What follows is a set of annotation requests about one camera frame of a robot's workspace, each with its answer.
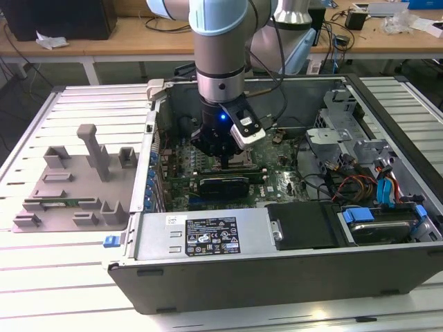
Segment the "warning label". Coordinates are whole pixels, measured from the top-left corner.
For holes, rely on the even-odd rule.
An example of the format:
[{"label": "warning label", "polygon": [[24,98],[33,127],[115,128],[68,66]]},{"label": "warning label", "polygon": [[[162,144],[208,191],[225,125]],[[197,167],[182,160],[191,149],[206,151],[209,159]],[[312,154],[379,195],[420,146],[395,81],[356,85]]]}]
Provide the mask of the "warning label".
[{"label": "warning label", "polygon": [[235,217],[186,221],[187,256],[240,253]]}]

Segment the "black box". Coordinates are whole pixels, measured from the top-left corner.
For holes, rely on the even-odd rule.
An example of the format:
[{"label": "black box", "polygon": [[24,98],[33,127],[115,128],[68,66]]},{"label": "black box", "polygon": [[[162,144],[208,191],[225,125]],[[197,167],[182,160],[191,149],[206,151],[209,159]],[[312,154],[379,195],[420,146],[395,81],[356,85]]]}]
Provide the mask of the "black box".
[{"label": "black box", "polygon": [[316,31],[316,37],[312,46],[317,46],[318,38],[320,38],[321,26],[325,20],[326,7],[320,0],[311,0],[308,13],[312,18],[311,28]]},{"label": "black box", "polygon": [[349,30],[361,30],[368,17],[368,12],[350,10],[346,17],[345,27]]},{"label": "black box", "polygon": [[9,28],[21,42],[35,31],[67,39],[108,39],[117,24],[113,0],[0,0]]}]

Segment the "metal workbench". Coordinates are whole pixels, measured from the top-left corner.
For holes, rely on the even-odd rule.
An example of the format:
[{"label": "metal workbench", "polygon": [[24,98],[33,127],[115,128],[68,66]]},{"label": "metal workbench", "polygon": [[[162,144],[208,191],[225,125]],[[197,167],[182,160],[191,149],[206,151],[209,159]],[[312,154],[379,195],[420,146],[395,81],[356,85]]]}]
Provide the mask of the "metal workbench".
[{"label": "metal workbench", "polygon": [[[407,82],[390,77],[364,82],[443,174],[439,111]],[[12,233],[14,215],[45,168],[47,147],[65,145],[69,154],[87,154],[76,136],[78,125],[94,123],[98,142],[106,144],[109,153],[128,145],[139,152],[147,114],[145,90],[141,84],[69,87],[52,93],[0,169],[1,332],[194,331],[222,326],[245,331],[443,330],[443,273],[409,295],[144,316],[102,267],[123,249],[102,247],[109,232]],[[377,134],[375,125],[366,121]]]}]

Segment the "black cable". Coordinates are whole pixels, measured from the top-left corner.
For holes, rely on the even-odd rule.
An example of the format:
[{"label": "black cable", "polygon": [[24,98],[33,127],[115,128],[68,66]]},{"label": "black cable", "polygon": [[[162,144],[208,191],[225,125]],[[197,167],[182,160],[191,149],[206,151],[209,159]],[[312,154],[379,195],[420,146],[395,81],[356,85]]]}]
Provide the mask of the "black cable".
[{"label": "black cable", "polygon": [[288,96],[287,96],[287,94],[286,94],[286,91],[283,89],[283,87],[281,86],[281,84],[279,84],[279,81],[277,81],[277,79],[275,78],[275,76],[272,74],[272,72],[269,70],[269,68],[263,63],[263,61],[260,60],[260,59],[257,57],[257,55],[255,55],[255,54],[254,54],[249,48],[246,48],[246,50],[248,51],[249,55],[250,55],[251,57],[253,57],[254,60],[260,64],[260,66],[263,67],[263,69],[268,73],[268,75],[269,75],[269,76],[271,77],[271,79],[274,81],[274,83],[275,83],[274,88],[276,89],[278,86],[280,87],[280,92],[281,92],[282,95],[283,95],[283,106],[282,106],[282,109],[280,110],[280,112],[281,112],[282,110],[283,110],[283,112],[286,111],[286,108],[288,107]]},{"label": "black cable", "polygon": [[[299,178],[300,180],[302,180],[304,183],[306,183],[306,185],[308,185],[308,186],[314,188],[315,190],[318,190],[319,192],[322,192],[322,193],[324,193],[325,195],[328,195],[329,197],[331,197],[331,194],[330,194],[329,192],[327,192],[326,190],[323,190],[323,189],[320,188],[321,186],[313,185],[312,183],[306,181],[306,180],[304,179],[304,177],[302,176],[302,174],[300,173],[300,170],[298,169],[298,154],[299,154],[299,152],[300,152],[301,144],[303,143],[304,140],[306,140],[306,136],[303,136],[303,137],[302,137],[302,139],[300,140],[300,142],[298,143],[298,145],[297,145],[297,147],[296,147],[296,152],[295,152],[295,154],[293,155],[293,161],[294,161],[294,166],[295,166],[294,168],[295,168],[296,174],[297,174],[297,176],[298,176],[298,178]],[[345,201],[350,201],[350,202],[355,203],[352,199],[349,199],[348,197],[344,197],[342,194],[340,194],[340,193],[337,192],[337,191],[335,191],[334,194],[335,194],[335,196],[336,196],[338,199],[343,199],[343,200],[345,200]]]},{"label": "black cable", "polygon": [[328,36],[328,39],[329,39],[329,48],[327,49],[327,53],[326,53],[325,59],[323,60],[323,63],[321,64],[320,73],[325,68],[326,62],[327,62],[327,58],[329,57],[329,54],[331,54],[332,49],[333,49],[333,46],[332,46],[332,26],[329,25],[329,27],[328,27],[326,21],[324,21],[323,24],[325,25],[325,29],[324,30],[326,30],[327,36]]},{"label": "black cable", "polygon": [[29,60],[26,59],[25,56],[24,56],[23,54],[21,54],[21,52],[19,51],[19,49],[18,49],[17,47],[15,47],[15,45],[13,44],[11,38],[9,38],[8,33],[6,32],[6,27],[9,28],[9,25],[8,25],[8,24],[5,24],[5,25],[3,26],[3,31],[4,31],[4,33],[5,33],[6,38],[8,39],[9,44],[11,44],[11,46],[15,49],[15,51],[17,52],[17,54],[20,55],[20,56],[23,58],[23,60],[25,60],[26,62],[28,62],[28,64],[30,64],[30,66],[33,67],[35,71],[37,71],[37,74],[39,74],[39,75],[40,75],[40,76],[46,81],[46,83],[48,83],[49,86],[51,86],[51,88],[53,88],[53,87],[54,87],[53,84],[52,84],[51,82],[49,82],[49,80],[48,80],[48,79],[47,79],[42,73],[40,73],[40,71],[39,71],[37,68],[35,68],[35,66],[34,66],[33,64],[31,64],[31,63],[29,62]]},{"label": "black cable", "polygon": [[288,119],[294,119],[294,120],[296,120],[298,123],[300,123],[302,126],[303,126],[303,128],[305,128],[305,129],[309,129],[309,128],[312,128],[312,126],[308,126],[307,124],[305,124],[303,121],[301,121],[299,118],[297,118],[296,116],[283,116],[282,118],[288,118]]},{"label": "black cable", "polygon": [[256,33],[258,30],[258,10],[257,7],[255,6],[255,3],[252,0],[249,0],[249,4],[251,5],[252,9],[254,10],[254,14],[255,14],[255,29],[254,32]]},{"label": "black cable", "polygon": [[[282,75],[280,77],[279,83],[274,88],[274,90],[275,90],[276,88],[280,88],[282,86],[282,84],[283,84],[283,80],[284,80],[284,77],[286,75],[286,60],[284,58],[284,49],[283,49],[282,36],[280,34],[280,30],[278,29],[277,22],[275,21],[275,17],[274,16],[272,16],[272,22],[273,22],[273,25],[274,25],[274,28],[275,28],[275,33],[277,34],[278,47],[280,49],[280,58],[281,58],[281,61],[282,61]],[[283,105],[282,109],[280,110],[280,112],[277,113],[276,116],[273,117],[273,121],[274,122],[277,122],[278,119],[280,119],[280,117],[286,111],[287,106],[288,106],[288,99],[285,98],[284,99],[284,105]]]},{"label": "black cable", "polygon": [[2,141],[3,146],[5,147],[5,149],[6,149],[7,151],[9,151],[9,152],[12,152],[12,149],[10,149],[10,148],[6,145],[5,138],[1,135],[1,133],[0,133],[0,140]]},{"label": "black cable", "polygon": [[4,109],[0,109],[0,113],[6,114],[7,116],[10,116],[11,118],[16,118],[20,121],[24,121],[24,122],[30,121],[29,119],[25,119],[25,118],[22,118],[21,116],[16,116],[15,114],[9,113],[9,112],[5,111]]},{"label": "black cable", "polygon": [[332,15],[331,17],[331,21],[335,22],[337,19],[339,19],[340,17],[346,17],[349,15],[349,12],[351,11],[351,8],[342,10],[340,12],[336,12],[335,14]]},{"label": "black cable", "polygon": [[435,63],[429,63],[425,59],[422,59],[422,61],[423,61],[423,63],[425,65],[427,65],[427,67],[429,67],[430,69],[432,69],[436,73],[439,73],[439,74],[443,73],[443,68],[441,67],[441,65],[438,65],[438,64],[435,64]]},{"label": "black cable", "polygon": [[189,24],[185,26],[181,26],[180,28],[175,29],[158,29],[153,26],[150,26],[149,23],[157,19],[156,17],[152,17],[151,19],[148,19],[145,23],[145,27],[149,30],[156,31],[158,33],[188,33],[191,31],[191,26]]},{"label": "black cable", "polygon": [[343,58],[341,60],[341,65],[338,66],[338,68],[337,68],[337,73],[339,73],[341,68],[343,67],[343,65],[345,63],[346,52],[348,52],[355,44],[355,35],[354,35],[354,33],[350,29],[346,28],[343,24],[340,24],[340,23],[337,23],[337,22],[333,22],[333,21],[326,21],[325,23],[327,23],[327,24],[335,24],[336,26],[341,27],[343,30],[348,31],[349,34],[351,34],[351,37],[352,37],[352,41],[350,42],[350,45],[348,44],[347,46],[338,47],[337,45],[334,44],[334,47],[335,47],[336,50],[339,50],[339,51],[343,52]]},{"label": "black cable", "polygon": [[309,178],[311,176],[318,176],[319,178],[323,177],[323,174],[321,173],[310,173],[308,175],[303,176],[303,179]]}]

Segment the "electronic device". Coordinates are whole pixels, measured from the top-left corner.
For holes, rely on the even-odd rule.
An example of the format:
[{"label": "electronic device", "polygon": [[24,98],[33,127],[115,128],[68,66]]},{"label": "electronic device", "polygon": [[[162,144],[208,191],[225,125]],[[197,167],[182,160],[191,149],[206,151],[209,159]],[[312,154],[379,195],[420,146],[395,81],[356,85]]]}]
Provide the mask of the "electronic device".
[{"label": "electronic device", "polygon": [[117,24],[113,0],[0,0],[9,29],[21,42],[48,37],[108,39]]},{"label": "electronic device", "polygon": [[[198,83],[148,83],[124,254],[108,265],[139,313],[406,294],[443,270],[443,178],[368,88],[353,75],[284,88],[288,118],[222,167],[191,142]],[[263,118],[281,97],[250,103]]]},{"label": "electronic device", "polygon": [[396,12],[402,12],[408,9],[409,3],[405,2],[371,2],[371,3],[353,3],[357,10],[369,12],[371,17],[389,17],[394,16]]},{"label": "electronic device", "polygon": [[350,30],[361,30],[363,29],[367,17],[367,12],[350,10],[346,17],[345,27]]},{"label": "electronic device", "polygon": [[335,40],[338,46],[346,47],[351,39],[345,35],[336,35]]},{"label": "electronic device", "polygon": [[317,46],[318,38],[320,38],[321,26],[325,20],[326,7],[321,0],[311,0],[307,12],[312,18],[311,27],[316,31],[316,37],[312,46]]}]

